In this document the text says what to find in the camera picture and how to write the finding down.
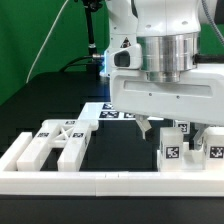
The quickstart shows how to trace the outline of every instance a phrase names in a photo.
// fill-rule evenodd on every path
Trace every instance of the white base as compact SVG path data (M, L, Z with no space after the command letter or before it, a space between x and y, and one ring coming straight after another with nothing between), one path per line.
M43 125L46 126L49 122L56 122L63 127L67 125L68 128L74 126L74 121L63 120L45 121ZM92 121L92 130L96 129L97 122ZM49 147L65 147L71 132L69 130L56 137ZM0 159L0 194L224 197L224 172L202 171L202 167L199 166L202 152L189 151L187 144L184 144L184 172L16 171L16 161L26 150L27 144L31 141L30 137L30 134L22 134L22 137L15 142L18 147L13 144Z

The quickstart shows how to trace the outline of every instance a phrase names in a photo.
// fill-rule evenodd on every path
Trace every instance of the cable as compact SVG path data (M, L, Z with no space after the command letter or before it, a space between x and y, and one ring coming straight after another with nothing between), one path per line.
M79 57L79 58L76 58L72 61L70 61L67 65L65 65L64 67L62 67L59 72L65 72L65 70L70 67L72 64L76 63L76 62L79 62L79 61L82 61L82 60L86 60L86 59L92 59L93 57L92 56L83 56L83 57Z
M30 79L30 77L31 77L31 74L32 74L32 72L33 72L33 69L34 69L34 67L36 66L37 61L39 60L40 55L42 54L42 52L43 52L43 50L44 50L44 48L45 48L45 46L46 46L48 40L50 39L51 34L53 33L54 28L55 28L55 26L57 25L58 20L60 19L61 14L62 14L62 12L64 11L65 7L67 6L68 2L69 2L69 0L66 0L66 1L64 2L64 4L62 5L62 7L61 7L61 9L60 9L60 11L59 11L59 13L58 13L58 15L57 15L57 17L56 17L56 19L55 19L53 25L52 25L52 27L51 27L49 33L48 33L48 35L47 35L47 37L46 37L46 39L45 39L45 41L44 41L44 43L43 43L43 45L42 45L42 47L40 48L40 50L39 50L39 52L38 52L38 54L37 54L37 56L36 56L36 58L35 58L35 60L34 60L34 62L33 62L33 64L32 64L32 66L31 66L31 68L30 68L30 71L29 71L28 76L27 76L27 79L26 79L26 83L29 82L29 79Z
M202 0L202 5L203 5L204 11L205 11L205 15L207 16L212 29L215 31L216 36L219 38L220 42L224 46L224 37L223 37L222 33L220 32L220 30L218 29L218 27L216 26L215 21L212 19L211 15L209 13L206 0Z

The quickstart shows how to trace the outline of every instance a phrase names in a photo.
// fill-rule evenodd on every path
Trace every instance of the white cable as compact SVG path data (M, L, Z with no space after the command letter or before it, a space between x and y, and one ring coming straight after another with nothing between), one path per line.
M55 28L55 26L57 25L57 22L58 22L58 20L60 19L61 14L62 14L62 12L64 11L65 7L67 6L68 2L69 2L69 0L66 0L65 3L63 4L63 6L61 7L61 9L60 9L60 11L59 11L59 13L58 13L58 15L57 15L55 21L54 21L54 23L53 23L53 25L52 25L52 27L51 27L49 33L48 33L48 35L47 35L47 37L46 37L46 39L45 39L45 41L44 41L44 43L43 43L43 45L42 45L42 47L40 48L40 50L39 50L39 52L38 52L38 54L37 54L37 56L36 56L36 58L35 58L35 60L34 60L34 62L33 62L33 64L32 64L32 66L31 66L31 68L30 68L29 74L28 74L27 79L26 79L26 83L29 82L29 79L30 79L30 77L31 77L31 74L32 74L32 72L33 72L33 69L34 69L34 67L36 66L37 61L39 60L40 55L42 54L42 52L43 52L43 50L44 50L44 48L45 48L45 46L46 46L48 40L50 39L51 34L53 33L54 28Z

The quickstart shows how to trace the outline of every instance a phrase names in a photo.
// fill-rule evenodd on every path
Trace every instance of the white plastic part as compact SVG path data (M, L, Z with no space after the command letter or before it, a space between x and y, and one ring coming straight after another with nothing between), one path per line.
M17 171L17 160L30 144L32 133L22 132L0 159L0 171Z
M135 0L137 36L168 36L200 31L199 0Z
M106 5L109 15L110 45L104 54L105 63L101 76L110 76L112 73L111 54L137 43L138 19L132 13L131 0L106 0Z
M145 72L116 70L110 96L117 111L223 126L224 65L198 64L181 73L178 83L153 83Z
M82 122L84 121L69 121L69 124L64 120L50 120L45 121L43 126L46 128L46 126L58 124L60 128L65 128L65 125L73 124L73 128L75 128L75 123L78 123L79 126ZM214 140L215 143L221 144L223 142L223 129L221 132L218 130L221 129L213 129L211 134L210 131L207 131L209 137L205 137L205 139L207 141ZM13 148L19 149L21 145L19 139L15 141L9 149L10 151ZM203 171L203 154L203 150L189 150L188 143L184 143L181 170L184 172L5 172L5 170L0 170L0 194L224 197L223 171ZM3 156L0 163L7 162L7 160L8 157Z
M224 128L209 127L204 132L203 166L206 170L224 170Z
M110 102L86 103L78 120L135 120L134 114L115 111ZM148 120L164 120L158 117L148 117Z
M19 171L39 171L51 152L50 141L60 132L59 124L46 124L17 161Z
M79 171L91 138L91 124L77 121L75 128L57 162L60 172Z
M180 171L183 157L183 133L180 128L160 129L160 171Z

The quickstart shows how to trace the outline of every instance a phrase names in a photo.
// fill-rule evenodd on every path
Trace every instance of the white plastic block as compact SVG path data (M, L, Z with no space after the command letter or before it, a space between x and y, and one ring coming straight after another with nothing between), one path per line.
M180 128L160 129L160 171L180 171L183 157L183 133Z
M181 128L184 135L190 134L191 123L189 121L174 120L174 127Z
M60 132L57 123L43 126L17 161L18 171L40 171L51 152L50 142Z
M16 171L16 162L30 144L31 132L22 132L0 159L0 171Z
M205 170L224 170L224 128L210 127L204 132L203 167Z
M77 121L57 164L60 172L79 171L91 138L91 123Z

